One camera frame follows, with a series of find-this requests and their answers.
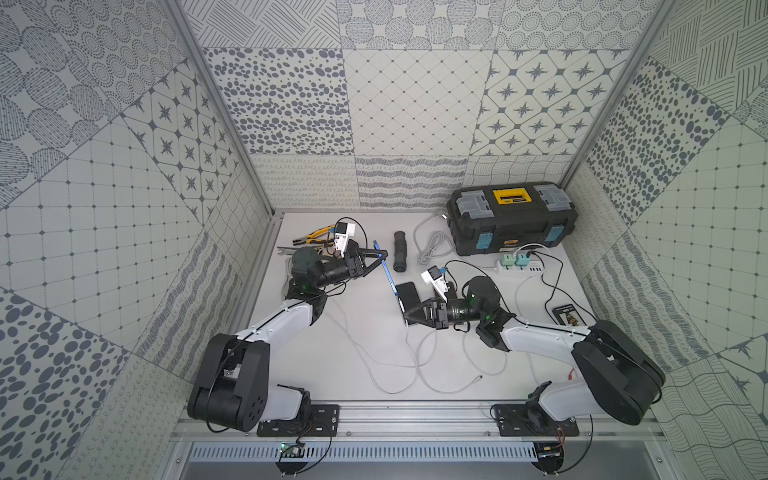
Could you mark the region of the blue case phone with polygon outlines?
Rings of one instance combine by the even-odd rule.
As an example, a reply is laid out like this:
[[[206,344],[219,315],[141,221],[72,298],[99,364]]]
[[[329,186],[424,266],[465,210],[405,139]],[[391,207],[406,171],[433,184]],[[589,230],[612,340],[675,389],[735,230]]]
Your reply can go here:
[[[373,241],[373,245],[374,245],[374,249],[375,249],[375,250],[376,250],[376,251],[379,253],[379,257],[382,259],[382,267],[383,267],[383,269],[384,269],[384,272],[385,272],[385,274],[386,274],[386,276],[387,276],[387,279],[388,279],[388,282],[389,282],[389,284],[390,284],[390,287],[391,287],[391,289],[392,289],[392,291],[393,291],[393,294],[395,295],[395,297],[398,297],[398,291],[397,291],[397,288],[396,288],[396,286],[395,286],[394,280],[393,280],[393,278],[392,278],[391,272],[390,272],[390,270],[389,270],[389,268],[388,268],[387,262],[386,262],[386,260],[384,259],[384,256],[383,256],[383,254],[381,253],[383,250],[382,250],[382,249],[381,249],[381,247],[379,246],[379,244],[378,244],[378,241],[377,241],[377,240],[374,240],[374,241]]]

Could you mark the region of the green case phone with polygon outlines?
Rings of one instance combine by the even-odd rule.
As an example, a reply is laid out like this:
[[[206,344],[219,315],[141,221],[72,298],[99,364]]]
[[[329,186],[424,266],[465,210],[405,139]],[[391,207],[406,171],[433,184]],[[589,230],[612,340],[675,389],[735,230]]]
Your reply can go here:
[[[403,312],[406,312],[421,303],[421,299],[414,282],[397,284],[396,290]]]

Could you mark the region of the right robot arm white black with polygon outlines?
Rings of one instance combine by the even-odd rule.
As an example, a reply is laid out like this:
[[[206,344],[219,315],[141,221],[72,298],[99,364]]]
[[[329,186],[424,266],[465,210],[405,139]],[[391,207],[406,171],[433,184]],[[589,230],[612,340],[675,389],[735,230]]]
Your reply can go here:
[[[411,282],[397,286],[407,323],[435,330],[474,323],[478,337],[491,349],[535,354],[572,369],[566,380],[539,383],[524,403],[492,406],[501,434],[572,435],[572,418],[601,413],[638,425],[661,397],[666,381],[661,368],[610,321],[591,326],[526,322],[503,307],[500,291],[487,276],[470,279],[462,295],[443,278],[428,282],[435,294],[426,300]]]

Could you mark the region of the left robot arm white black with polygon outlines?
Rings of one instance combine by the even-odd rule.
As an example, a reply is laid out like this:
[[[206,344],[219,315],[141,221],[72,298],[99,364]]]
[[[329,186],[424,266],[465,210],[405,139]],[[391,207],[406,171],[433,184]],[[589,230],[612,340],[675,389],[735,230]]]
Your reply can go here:
[[[260,423],[276,423],[303,433],[312,427],[310,392],[270,380],[271,360],[298,333],[312,326],[325,308],[330,285],[363,278],[387,259],[385,250],[350,241],[338,255],[302,247],[291,257],[285,300],[266,319],[236,334],[217,334],[207,344],[187,402],[190,418],[213,433],[248,433]]]

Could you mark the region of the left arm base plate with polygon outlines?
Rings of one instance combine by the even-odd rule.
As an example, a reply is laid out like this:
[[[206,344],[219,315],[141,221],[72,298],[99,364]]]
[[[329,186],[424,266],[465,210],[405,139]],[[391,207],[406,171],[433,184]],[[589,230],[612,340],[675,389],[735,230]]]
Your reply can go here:
[[[262,438],[330,437],[337,435],[339,404],[309,404],[299,409],[292,420],[260,422],[257,436]]]

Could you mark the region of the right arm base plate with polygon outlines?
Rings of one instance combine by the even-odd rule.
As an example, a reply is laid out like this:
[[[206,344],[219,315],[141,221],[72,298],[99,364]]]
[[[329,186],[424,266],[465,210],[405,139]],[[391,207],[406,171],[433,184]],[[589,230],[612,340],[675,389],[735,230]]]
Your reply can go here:
[[[573,420],[555,421],[538,407],[520,403],[494,404],[490,407],[491,418],[495,421],[502,437],[566,437],[580,435]]]

